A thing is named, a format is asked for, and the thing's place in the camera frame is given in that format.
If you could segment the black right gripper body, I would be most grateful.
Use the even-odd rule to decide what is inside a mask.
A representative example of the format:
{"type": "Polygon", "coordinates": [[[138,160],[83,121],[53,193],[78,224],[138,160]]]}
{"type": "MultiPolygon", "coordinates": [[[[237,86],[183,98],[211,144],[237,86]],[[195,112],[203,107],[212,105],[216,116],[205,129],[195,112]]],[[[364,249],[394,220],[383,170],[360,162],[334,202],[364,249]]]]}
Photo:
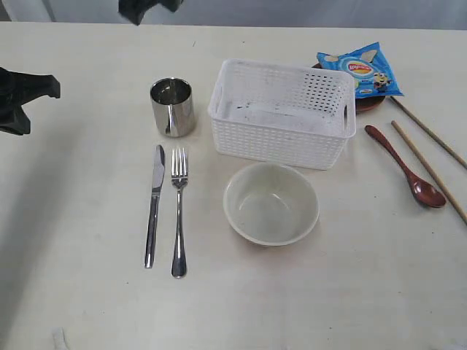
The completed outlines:
{"type": "Polygon", "coordinates": [[[1,68],[1,112],[19,106],[14,92],[15,79],[12,73],[1,68]]]}

